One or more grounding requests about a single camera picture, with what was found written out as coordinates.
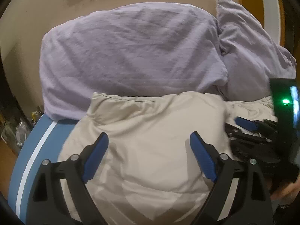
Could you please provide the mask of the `person's hand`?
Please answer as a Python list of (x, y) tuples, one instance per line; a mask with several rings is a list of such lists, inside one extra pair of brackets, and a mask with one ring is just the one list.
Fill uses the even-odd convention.
[(284, 184), (278, 188), (272, 195), (271, 200), (280, 200), (284, 205), (291, 204), (299, 193), (299, 179), (295, 183)]

